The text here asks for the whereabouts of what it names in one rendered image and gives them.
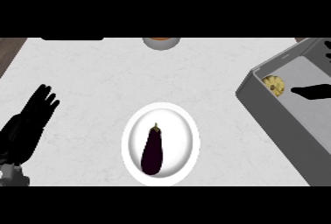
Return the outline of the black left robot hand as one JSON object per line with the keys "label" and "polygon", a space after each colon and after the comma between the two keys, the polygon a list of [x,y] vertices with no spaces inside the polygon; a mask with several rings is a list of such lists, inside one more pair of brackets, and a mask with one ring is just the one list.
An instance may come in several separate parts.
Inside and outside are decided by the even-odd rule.
{"label": "black left robot hand", "polygon": [[21,165],[32,156],[47,122],[59,105],[52,87],[41,84],[19,114],[0,130],[0,165]]}

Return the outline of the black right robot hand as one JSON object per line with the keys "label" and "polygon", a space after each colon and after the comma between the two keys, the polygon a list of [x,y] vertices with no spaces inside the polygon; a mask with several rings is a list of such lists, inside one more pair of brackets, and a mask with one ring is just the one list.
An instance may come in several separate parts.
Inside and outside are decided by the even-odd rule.
{"label": "black right robot hand", "polygon": [[[304,57],[331,78],[331,38],[321,38],[315,42],[304,53]],[[331,99],[331,84],[321,83],[304,87],[293,87],[291,92],[307,100]]]}

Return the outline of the yellow round squash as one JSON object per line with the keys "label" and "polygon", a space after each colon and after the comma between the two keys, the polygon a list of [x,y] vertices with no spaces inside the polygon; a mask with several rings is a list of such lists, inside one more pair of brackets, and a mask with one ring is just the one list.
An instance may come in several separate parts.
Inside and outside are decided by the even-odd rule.
{"label": "yellow round squash", "polygon": [[272,91],[275,96],[279,96],[285,91],[285,82],[279,76],[269,75],[263,78],[263,84]]}

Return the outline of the grey open box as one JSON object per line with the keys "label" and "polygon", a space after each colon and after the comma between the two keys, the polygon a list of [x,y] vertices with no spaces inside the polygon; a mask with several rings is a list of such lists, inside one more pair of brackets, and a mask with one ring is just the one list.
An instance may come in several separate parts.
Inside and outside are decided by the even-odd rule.
{"label": "grey open box", "polygon": [[[304,57],[319,39],[306,38],[247,74],[235,95],[267,136],[312,186],[331,186],[331,99],[307,100],[291,88],[331,84],[331,78]],[[263,83],[284,80],[275,96]]]}

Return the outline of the white oval plate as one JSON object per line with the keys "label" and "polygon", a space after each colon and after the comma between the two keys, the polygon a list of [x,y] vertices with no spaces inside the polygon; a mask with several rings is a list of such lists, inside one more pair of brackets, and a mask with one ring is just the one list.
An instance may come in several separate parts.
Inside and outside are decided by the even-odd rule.
{"label": "white oval plate", "polygon": [[[160,173],[140,169],[140,157],[154,125],[161,132],[163,164]],[[133,178],[146,186],[173,186],[188,176],[197,163],[201,135],[191,114],[170,102],[154,102],[129,119],[121,136],[121,157]]]}

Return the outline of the dark purple eggplant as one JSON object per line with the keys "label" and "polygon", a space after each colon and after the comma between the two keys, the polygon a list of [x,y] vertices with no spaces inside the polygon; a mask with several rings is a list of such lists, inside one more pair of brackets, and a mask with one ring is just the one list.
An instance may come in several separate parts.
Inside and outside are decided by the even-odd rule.
{"label": "dark purple eggplant", "polygon": [[158,124],[149,129],[148,141],[140,158],[140,169],[145,174],[155,175],[161,171],[163,148],[161,148],[161,129]]}

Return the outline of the grey bowl with orange content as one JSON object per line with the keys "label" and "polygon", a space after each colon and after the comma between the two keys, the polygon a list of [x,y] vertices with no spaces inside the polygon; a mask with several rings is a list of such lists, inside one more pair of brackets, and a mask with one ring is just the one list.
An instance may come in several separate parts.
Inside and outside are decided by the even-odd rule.
{"label": "grey bowl with orange content", "polygon": [[171,49],[180,42],[179,38],[168,38],[168,39],[164,39],[164,40],[157,40],[157,39],[152,39],[152,38],[143,38],[142,40],[143,40],[145,45],[151,49],[160,50],[160,51]]}

